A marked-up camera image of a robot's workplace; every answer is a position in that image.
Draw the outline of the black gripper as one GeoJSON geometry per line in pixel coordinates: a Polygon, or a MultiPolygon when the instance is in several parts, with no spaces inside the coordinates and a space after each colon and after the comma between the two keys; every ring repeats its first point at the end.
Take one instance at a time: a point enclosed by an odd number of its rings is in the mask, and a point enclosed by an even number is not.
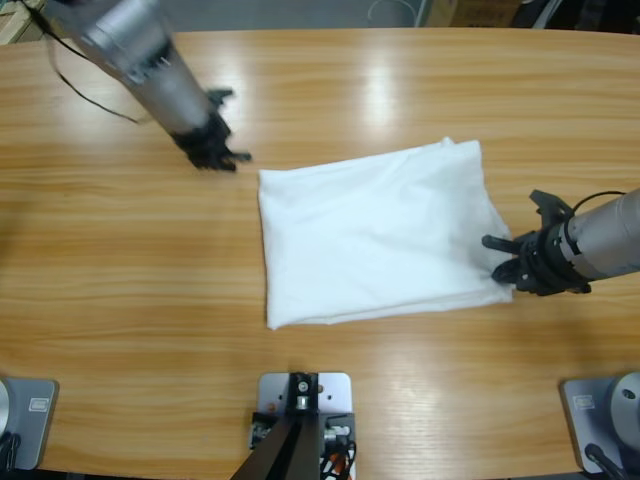
{"type": "Polygon", "coordinates": [[[491,278],[500,284],[513,284],[519,291],[538,296],[591,292],[589,280],[564,256],[562,224],[521,235],[515,241],[484,235],[481,243],[488,249],[517,255],[493,270],[491,278]]]}
{"type": "Polygon", "coordinates": [[[176,146],[199,170],[235,171],[236,162],[250,162],[248,152],[232,152],[226,145],[231,130],[218,112],[209,115],[203,126],[186,133],[172,133],[176,146]]]}

